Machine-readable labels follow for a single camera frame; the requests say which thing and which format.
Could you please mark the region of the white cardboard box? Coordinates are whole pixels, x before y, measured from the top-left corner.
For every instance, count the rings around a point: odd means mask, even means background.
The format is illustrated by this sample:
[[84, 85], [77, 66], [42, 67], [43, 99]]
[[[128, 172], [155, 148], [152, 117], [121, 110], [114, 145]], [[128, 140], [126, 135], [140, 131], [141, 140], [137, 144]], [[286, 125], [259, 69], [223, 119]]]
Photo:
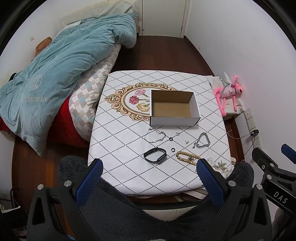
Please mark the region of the white cardboard box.
[[201, 114], [193, 92], [151, 90], [150, 126], [191, 127], [197, 124], [200, 119]]

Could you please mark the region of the patterned white tablecloth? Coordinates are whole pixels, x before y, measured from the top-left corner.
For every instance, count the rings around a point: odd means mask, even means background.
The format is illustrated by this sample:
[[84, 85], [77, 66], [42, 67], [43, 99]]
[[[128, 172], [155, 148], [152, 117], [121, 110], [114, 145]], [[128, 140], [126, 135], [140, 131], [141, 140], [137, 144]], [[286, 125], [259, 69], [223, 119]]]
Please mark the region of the patterned white tablecloth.
[[[196, 167], [177, 158], [179, 151], [198, 155], [224, 177], [229, 176], [233, 166], [227, 133], [207, 77], [160, 70], [109, 74], [88, 154], [90, 162], [102, 160], [102, 178], [126, 195], [162, 195], [200, 188]], [[153, 89], [193, 92], [201, 119], [192, 127], [152, 128], [149, 94]]]

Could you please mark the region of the red bed sheet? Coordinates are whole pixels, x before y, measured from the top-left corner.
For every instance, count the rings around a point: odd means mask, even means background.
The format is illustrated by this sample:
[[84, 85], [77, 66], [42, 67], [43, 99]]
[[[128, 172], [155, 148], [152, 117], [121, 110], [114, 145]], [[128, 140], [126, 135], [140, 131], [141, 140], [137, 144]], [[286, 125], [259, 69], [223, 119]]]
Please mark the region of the red bed sheet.
[[55, 143], [63, 143], [77, 148], [88, 148], [89, 142], [81, 138], [76, 131], [70, 111], [68, 97], [59, 109], [50, 127], [47, 140]]

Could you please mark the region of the checkered pillow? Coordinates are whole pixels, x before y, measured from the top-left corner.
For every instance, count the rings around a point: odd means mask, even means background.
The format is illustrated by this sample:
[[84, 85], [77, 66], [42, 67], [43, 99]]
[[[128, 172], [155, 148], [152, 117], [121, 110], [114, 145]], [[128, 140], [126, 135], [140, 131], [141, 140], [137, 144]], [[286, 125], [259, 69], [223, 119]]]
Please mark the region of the checkered pillow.
[[114, 45], [108, 57], [83, 72], [70, 95], [70, 116], [75, 130], [85, 141], [90, 141], [97, 104], [120, 49], [120, 44]]

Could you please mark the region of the pink panther plush toy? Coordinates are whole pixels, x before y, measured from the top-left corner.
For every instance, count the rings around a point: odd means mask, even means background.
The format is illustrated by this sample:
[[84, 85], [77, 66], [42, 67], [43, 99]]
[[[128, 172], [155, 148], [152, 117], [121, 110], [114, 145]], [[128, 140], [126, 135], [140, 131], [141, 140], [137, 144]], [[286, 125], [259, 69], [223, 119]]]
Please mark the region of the pink panther plush toy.
[[227, 115], [225, 111], [226, 99], [232, 99], [233, 110], [237, 111], [236, 97], [239, 97], [243, 93], [243, 88], [237, 75], [233, 76], [231, 82], [225, 81], [221, 76], [219, 79], [223, 82], [223, 87], [215, 88], [213, 94], [215, 95], [222, 116], [225, 117]]

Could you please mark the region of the teal duvet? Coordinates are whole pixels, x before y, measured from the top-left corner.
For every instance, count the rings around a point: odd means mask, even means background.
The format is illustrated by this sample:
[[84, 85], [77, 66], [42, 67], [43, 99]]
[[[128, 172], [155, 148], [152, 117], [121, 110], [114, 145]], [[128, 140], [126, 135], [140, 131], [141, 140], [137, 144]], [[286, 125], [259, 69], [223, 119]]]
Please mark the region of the teal duvet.
[[6, 126], [43, 155], [49, 129], [80, 75], [111, 54], [115, 44], [136, 44], [136, 15], [115, 14], [69, 27], [1, 88]]

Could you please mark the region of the brown plush toy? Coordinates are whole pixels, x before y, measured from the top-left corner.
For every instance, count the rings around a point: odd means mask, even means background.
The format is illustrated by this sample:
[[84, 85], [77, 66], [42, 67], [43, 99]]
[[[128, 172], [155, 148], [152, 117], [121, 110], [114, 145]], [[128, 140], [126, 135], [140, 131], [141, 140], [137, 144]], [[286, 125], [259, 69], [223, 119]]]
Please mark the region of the brown plush toy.
[[51, 37], [46, 37], [44, 40], [42, 40], [35, 48], [35, 56], [41, 53], [50, 43], [52, 42]]

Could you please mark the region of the white headboard pillow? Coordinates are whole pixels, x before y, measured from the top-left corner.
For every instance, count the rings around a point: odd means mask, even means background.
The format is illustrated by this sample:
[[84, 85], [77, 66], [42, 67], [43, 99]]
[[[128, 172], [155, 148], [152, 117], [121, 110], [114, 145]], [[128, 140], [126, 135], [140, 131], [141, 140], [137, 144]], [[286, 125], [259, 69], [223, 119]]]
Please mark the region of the white headboard pillow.
[[138, 11], [138, 1], [101, 1], [63, 16], [60, 18], [60, 25], [63, 28], [80, 20], [114, 14], [134, 13], [135, 11]]

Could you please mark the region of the white door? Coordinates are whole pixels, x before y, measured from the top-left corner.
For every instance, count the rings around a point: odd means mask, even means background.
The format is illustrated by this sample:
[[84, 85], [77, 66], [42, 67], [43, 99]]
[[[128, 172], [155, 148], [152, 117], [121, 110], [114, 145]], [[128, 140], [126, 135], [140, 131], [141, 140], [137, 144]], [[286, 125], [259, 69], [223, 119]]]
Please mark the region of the white door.
[[141, 1], [142, 35], [184, 37], [190, 1]]

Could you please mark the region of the white wall socket strip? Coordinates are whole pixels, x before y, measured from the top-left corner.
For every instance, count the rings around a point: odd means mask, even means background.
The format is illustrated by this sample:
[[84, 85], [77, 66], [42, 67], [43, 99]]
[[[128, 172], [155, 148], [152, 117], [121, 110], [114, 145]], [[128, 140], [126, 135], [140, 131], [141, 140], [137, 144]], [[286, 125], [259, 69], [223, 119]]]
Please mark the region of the white wall socket strip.
[[246, 119], [246, 123], [248, 126], [248, 130], [251, 133], [251, 137], [254, 140], [253, 142], [253, 147], [254, 148], [262, 148], [262, 144], [261, 144], [261, 139], [260, 139], [260, 135], [259, 135], [259, 130], [257, 128], [255, 119], [251, 113], [250, 108], [248, 108], [245, 112], [244, 112], [244, 116]]

